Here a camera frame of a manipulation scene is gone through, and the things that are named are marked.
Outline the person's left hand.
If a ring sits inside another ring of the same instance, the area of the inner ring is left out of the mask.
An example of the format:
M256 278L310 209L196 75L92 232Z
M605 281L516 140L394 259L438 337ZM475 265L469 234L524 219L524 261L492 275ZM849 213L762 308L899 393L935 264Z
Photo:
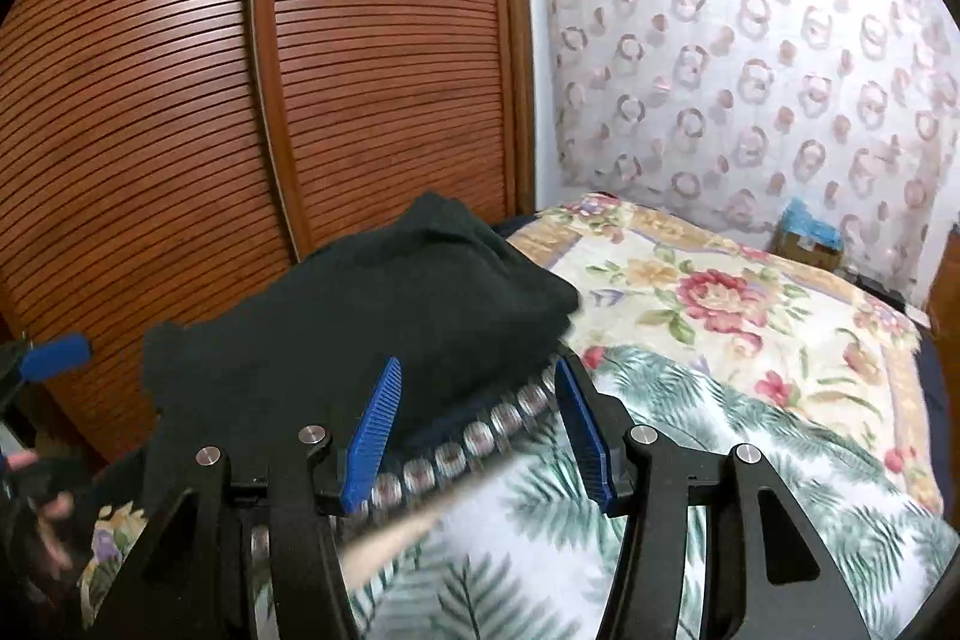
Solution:
M32 450L2 456L2 559L18 576L60 580L73 569L59 525L73 513L76 464Z

